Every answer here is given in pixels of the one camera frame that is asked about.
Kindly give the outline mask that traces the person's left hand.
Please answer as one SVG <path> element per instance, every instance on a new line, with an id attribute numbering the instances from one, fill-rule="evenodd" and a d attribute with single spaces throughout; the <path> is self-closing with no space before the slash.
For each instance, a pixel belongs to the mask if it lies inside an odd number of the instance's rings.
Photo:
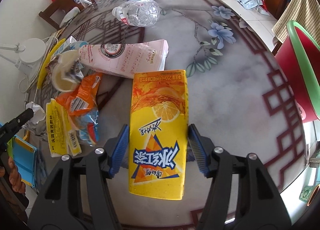
<path id="1" fill-rule="evenodd" d="M 9 181 L 12 190 L 25 195 L 25 183 L 22 181 L 21 174 L 18 172 L 18 168 L 11 157 L 8 157 L 8 166 L 10 168 Z"/>

